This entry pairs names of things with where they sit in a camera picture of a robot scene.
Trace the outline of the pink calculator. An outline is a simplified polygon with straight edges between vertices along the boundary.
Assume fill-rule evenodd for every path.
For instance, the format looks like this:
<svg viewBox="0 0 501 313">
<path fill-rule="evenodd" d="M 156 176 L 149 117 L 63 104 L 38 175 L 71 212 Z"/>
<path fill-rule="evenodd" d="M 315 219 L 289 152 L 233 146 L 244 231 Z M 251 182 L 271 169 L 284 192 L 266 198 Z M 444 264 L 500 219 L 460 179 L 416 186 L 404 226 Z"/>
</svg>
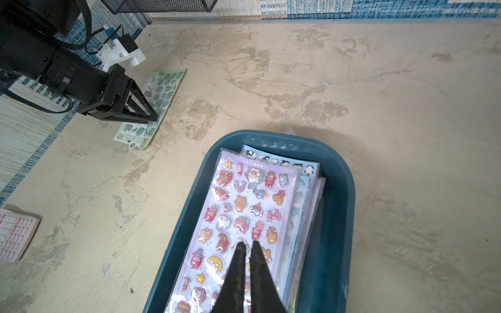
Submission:
<svg viewBox="0 0 501 313">
<path fill-rule="evenodd" d="M 18 262 L 29 246 L 40 219 L 1 209 L 1 261 Z"/>
</svg>

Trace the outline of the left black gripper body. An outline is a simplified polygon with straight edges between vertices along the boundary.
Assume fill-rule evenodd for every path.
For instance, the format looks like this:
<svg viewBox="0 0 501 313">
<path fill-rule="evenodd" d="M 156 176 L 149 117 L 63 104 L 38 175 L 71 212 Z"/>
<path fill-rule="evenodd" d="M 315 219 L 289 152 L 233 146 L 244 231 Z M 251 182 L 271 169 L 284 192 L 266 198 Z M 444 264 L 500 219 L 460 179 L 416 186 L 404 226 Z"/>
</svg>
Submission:
<svg viewBox="0 0 501 313">
<path fill-rule="evenodd" d="M 55 58 L 50 65 L 50 88 L 80 103 L 78 113 L 108 121 L 134 121 L 134 80 L 118 66 L 104 73 L 82 60 Z"/>
</svg>

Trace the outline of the light blue sticker sheet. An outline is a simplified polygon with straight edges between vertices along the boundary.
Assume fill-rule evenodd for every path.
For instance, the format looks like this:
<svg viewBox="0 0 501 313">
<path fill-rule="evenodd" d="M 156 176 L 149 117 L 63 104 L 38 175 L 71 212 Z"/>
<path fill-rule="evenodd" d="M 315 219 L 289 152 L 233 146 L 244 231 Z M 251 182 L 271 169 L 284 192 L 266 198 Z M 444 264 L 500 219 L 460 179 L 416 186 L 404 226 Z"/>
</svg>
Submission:
<svg viewBox="0 0 501 313">
<path fill-rule="evenodd" d="M 323 184 L 323 178 L 318 175 L 301 175 L 293 193 L 282 255 L 275 279 L 275 287 L 285 309 L 289 308 L 292 300 L 293 285 L 299 271 L 309 224 L 313 219 L 319 188 Z"/>
</svg>

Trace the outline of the penguin sticker sheet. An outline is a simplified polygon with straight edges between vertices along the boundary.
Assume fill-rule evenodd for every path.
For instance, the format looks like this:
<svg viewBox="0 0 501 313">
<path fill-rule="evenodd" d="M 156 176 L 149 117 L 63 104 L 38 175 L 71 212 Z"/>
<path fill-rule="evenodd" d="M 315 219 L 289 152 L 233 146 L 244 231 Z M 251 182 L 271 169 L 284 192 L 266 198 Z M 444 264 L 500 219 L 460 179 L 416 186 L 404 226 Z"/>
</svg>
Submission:
<svg viewBox="0 0 501 313">
<path fill-rule="evenodd" d="M 241 148 L 241 154 L 254 160 L 261 160 L 264 162 L 270 162 L 279 166 L 289 166 L 301 170 L 301 173 L 306 176 L 319 176 L 320 175 L 320 163 L 312 162 L 307 160 L 293 159 L 290 157 L 275 155 L 268 153 L 257 148 L 244 145 Z"/>
</svg>

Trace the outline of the green sticker sheet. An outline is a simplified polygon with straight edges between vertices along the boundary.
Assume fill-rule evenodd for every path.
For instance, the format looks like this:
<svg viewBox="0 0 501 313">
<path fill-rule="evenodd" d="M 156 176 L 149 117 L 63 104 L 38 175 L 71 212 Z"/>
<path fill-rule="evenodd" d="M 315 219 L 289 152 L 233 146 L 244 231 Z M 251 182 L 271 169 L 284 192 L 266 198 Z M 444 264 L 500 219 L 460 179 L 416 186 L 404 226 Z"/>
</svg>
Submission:
<svg viewBox="0 0 501 313">
<path fill-rule="evenodd" d="M 186 69 L 177 71 L 155 69 L 143 86 L 142 92 L 157 113 L 157 121 L 146 124 L 122 123 L 114 141 L 125 144 L 129 149 L 145 150 L 166 115 L 186 71 Z"/>
</svg>

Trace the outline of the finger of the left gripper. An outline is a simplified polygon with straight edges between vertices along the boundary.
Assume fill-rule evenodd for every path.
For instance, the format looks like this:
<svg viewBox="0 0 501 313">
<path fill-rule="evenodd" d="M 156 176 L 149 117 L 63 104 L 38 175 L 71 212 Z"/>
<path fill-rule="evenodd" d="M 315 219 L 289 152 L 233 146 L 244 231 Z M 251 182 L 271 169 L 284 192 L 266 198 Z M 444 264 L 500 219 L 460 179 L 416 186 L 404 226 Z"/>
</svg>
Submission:
<svg viewBox="0 0 501 313">
<path fill-rule="evenodd" d="M 129 96 L 126 101 L 128 116 L 133 123 L 149 123 L 158 121 L 158 113 L 146 99 L 146 96 L 134 80 L 127 84 Z"/>
</svg>

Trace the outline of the teal plastic storage box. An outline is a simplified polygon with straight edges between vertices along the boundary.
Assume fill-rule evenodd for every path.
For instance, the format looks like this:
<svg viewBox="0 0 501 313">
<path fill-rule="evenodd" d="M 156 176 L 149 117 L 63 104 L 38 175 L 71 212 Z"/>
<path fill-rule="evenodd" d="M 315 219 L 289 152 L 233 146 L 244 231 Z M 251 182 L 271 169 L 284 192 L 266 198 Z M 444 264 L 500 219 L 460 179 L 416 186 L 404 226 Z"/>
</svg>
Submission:
<svg viewBox="0 0 501 313">
<path fill-rule="evenodd" d="M 326 144 L 258 130 L 207 152 L 160 264 L 145 312 L 209 312 L 239 244 L 259 242 L 283 308 L 344 312 L 355 186 Z"/>
</svg>

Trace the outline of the pink purple sticker sheet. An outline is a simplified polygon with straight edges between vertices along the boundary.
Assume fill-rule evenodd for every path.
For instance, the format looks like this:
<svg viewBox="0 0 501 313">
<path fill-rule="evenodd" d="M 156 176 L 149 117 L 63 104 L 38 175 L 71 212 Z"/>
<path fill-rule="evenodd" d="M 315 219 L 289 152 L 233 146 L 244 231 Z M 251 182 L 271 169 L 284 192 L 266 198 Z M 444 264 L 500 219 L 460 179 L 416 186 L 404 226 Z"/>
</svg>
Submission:
<svg viewBox="0 0 501 313">
<path fill-rule="evenodd" d="M 209 312 L 238 243 L 262 247 L 273 282 L 300 174 L 222 149 L 165 312 Z"/>
</svg>

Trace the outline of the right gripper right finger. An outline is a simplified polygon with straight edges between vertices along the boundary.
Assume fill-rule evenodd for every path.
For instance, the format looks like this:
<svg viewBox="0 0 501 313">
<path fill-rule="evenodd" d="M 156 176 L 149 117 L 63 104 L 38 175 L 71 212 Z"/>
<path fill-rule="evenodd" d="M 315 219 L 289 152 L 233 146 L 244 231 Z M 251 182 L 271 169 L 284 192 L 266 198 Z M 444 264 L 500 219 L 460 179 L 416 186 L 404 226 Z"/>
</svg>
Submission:
<svg viewBox="0 0 501 313">
<path fill-rule="evenodd" d="M 250 274 L 251 312 L 286 313 L 287 310 L 275 289 L 262 247 L 258 241 L 253 241 L 251 248 Z"/>
</svg>

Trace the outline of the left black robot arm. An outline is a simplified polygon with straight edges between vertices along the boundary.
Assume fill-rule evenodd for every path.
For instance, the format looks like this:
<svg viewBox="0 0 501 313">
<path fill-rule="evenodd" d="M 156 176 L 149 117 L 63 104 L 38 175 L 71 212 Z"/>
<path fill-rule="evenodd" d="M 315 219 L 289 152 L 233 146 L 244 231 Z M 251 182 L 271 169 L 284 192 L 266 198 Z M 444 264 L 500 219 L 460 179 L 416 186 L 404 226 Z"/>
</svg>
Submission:
<svg viewBox="0 0 501 313">
<path fill-rule="evenodd" d="M 100 70 L 75 52 L 93 36 L 87 1 L 2 1 L 1 69 L 38 81 L 103 121 L 154 122 L 158 114 L 119 65 Z"/>
</svg>

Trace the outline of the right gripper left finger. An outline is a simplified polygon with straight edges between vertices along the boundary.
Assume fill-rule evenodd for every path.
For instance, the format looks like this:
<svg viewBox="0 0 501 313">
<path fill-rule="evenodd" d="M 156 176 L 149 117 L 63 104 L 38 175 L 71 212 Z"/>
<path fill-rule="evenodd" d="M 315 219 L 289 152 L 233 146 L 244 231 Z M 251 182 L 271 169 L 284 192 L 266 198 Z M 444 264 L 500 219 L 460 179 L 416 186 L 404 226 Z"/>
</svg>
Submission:
<svg viewBox="0 0 501 313">
<path fill-rule="evenodd" d="M 245 244 L 238 243 L 219 296 L 211 310 L 212 313 L 244 312 L 246 255 Z"/>
</svg>

